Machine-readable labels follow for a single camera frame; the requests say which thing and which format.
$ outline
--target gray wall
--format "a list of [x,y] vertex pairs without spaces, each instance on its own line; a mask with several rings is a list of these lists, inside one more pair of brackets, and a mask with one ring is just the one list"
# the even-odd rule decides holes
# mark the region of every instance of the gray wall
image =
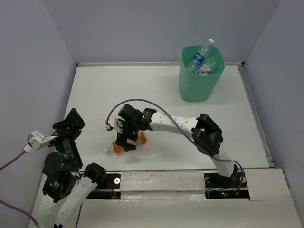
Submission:
[[[0,3],[0,166],[14,158],[39,128],[52,133],[64,117],[75,63],[41,0]],[[28,212],[37,195],[47,149],[19,158],[0,172],[0,199]],[[28,218],[0,205],[1,228],[23,228]]]
[[43,0],[76,62],[179,61],[213,38],[245,61],[279,0]]
[[271,154],[285,169],[304,225],[303,21],[304,1],[282,0],[245,70]]

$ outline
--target orange bottle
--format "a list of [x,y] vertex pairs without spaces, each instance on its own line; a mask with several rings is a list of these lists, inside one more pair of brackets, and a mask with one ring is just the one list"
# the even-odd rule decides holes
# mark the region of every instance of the orange bottle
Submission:
[[[128,143],[136,145],[136,146],[138,146],[138,145],[144,145],[144,144],[147,143],[147,138],[146,138],[146,136],[144,135],[143,132],[138,132],[137,141],[134,142],[132,140],[128,140]],[[116,145],[115,141],[112,143],[111,146],[109,146],[108,148],[106,148],[104,151],[107,154],[110,154],[110,153],[120,154],[120,153],[125,152],[124,148],[121,147],[121,146]]]

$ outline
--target green bin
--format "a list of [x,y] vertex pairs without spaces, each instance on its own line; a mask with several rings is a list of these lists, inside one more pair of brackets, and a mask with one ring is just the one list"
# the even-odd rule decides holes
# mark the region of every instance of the green bin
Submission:
[[199,47],[199,45],[188,46],[181,52],[179,89],[184,101],[207,100],[225,68],[223,56],[213,46],[210,56],[214,56],[217,59],[217,64],[212,73],[210,75],[194,75],[189,73],[185,66],[192,60]]

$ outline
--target bottle label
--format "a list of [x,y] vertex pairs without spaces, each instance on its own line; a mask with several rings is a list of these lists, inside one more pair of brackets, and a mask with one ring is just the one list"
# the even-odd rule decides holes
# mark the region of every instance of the bottle label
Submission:
[[209,75],[211,72],[212,70],[206,64],[204,64],[198,71],[197,75]]
[[205,60],[204,56],[201,53],[198,53],[198,52],[195,53],[195,55],[193,56],[193,59],[198,61],[199,65],[201,65]]

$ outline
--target clear plastic bottle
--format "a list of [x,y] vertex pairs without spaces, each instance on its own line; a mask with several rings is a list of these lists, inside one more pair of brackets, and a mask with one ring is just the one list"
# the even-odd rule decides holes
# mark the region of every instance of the clear plastic bottle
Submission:
[[191,62],[186,66],[188,72],[196,74],[200,69],[204,60],[209,56],[213,47],[214,41],[209,39],[207,43],[204,43],[193,56]]
[[198,71],[197,75],[209,75],[214,70],[217,64],[217,59],[214,56],[211,56],[207,59],[206,63],[203,64],[201,69]]
[[[130,144],[136,145],[136,146],[144,145],[144,144],[147,143],[147,138],[146,138],[146,136],[144,135],[143,132],[138,132],[137,141],[134,142],[132,140],[128,140],[127,142],[130,143]],[[115,141],[112,143],[111,146],[109,146],[108,148],[105,148],[104,151],[108,155],[120,154],[120,153],[125,152],[124,148],[122,148],[121,146],[116,145]]]

